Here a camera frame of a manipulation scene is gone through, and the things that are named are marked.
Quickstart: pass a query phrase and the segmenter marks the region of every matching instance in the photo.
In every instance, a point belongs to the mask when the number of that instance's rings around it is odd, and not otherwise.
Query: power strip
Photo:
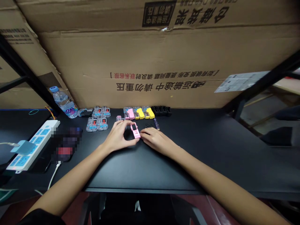
[[[58,120],[47,120],[31,138],[30,142],[34,143],[36,146],[30,152],[30,154],[18,154],[6,169],[15,170],[16,173],[21,173],[23,170],[28,170],[47,141],[50,139],[51,131],[53,131],[54,128],[58,127],[59,125],[60,121]]]

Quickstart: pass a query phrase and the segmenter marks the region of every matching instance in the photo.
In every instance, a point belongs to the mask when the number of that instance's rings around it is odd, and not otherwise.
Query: white cable
[[[43,194],[40,191],[38,191],[38,190],[34,190],[34,191],[43,196]]]
[[[10,143],[10,142],[2,142],[0,144],[8,144],[10,146],[13,146],[13,147],[19,147],[20,145],[19,144],[16,144],[16,143]]]
[[[53,180],[53,178],[54,178],[54,175],[55,175],[55,173],[56,173],[56,171],[57,171],[57,169],[58,169],[58,167],[60,166],[60,162],[56,165],[56,168],[55,168],[55,171],[54,171],[54,173],[53,173],[53,175],[52,175],[52,178],[51,178],[51,180],[50,180],[50,183],[49,183],[49,186],[48,186],[48,190],[50,189],[50,186],[51,186],[51,183],[52,183],[52,180]]]

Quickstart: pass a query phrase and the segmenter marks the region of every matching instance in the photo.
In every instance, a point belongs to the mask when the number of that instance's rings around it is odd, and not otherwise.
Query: pink clip
[[[138,131],[138,126],[137,126],[136,123],[134,123],[134,124],[135,124],[136,130],[133,130],[132,125],[130,125],[131,130],[132,130],[133,135],[134,135],[134,138],[141,138],[140,133],[139,133],[139,131]]]
[[[133,120],[135,117],[134,117],[134,114],[133,114],[133,109],[129,109],[127,110],[127,113],[128,113],[128,116],[129,116],[129,119],[130,120]]]

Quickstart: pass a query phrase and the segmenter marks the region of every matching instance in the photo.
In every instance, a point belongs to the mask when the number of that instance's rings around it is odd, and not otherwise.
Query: black desk
[[[122,110],[111,110],[110,128]],[[109,130],[86,132],[87,118],[69,119],[61,114],[60,127],[81,127],[82,141],[63,175],[88,156]],[[224,174],[256,197],[300,201],[300,169],[290,149],[271,149],[221,109],[177,109],[171,117],[157,117],[161,131],[193,156]],[[139,130],[149,121],[136,120]],[[55,165],[46,174],[22,172],[3,188],[46,190]],[[143,141],[107,157],[86,185],[86,191],[203,194],[201,187],[175,162],[152,150]]]
[[[48,110],[39,110],[34,115],[29,115],[30,111],[0,110],[0,143],[29,140],[51,116]],[[0,146],[0,164],[7,163],[13,157],[15,153],[10,152],[12,148],[9,145]]]

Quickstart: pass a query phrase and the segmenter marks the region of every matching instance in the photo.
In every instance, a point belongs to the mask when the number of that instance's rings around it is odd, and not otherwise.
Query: bottle label
[[[72,108],[67,109],[66,111],[64,111],[64,113],[65,113],[67,116],[71,116],[71,115],[73,115],[74,113],[76,113],[77,111],[78,111],[78,108],[74,105]]]

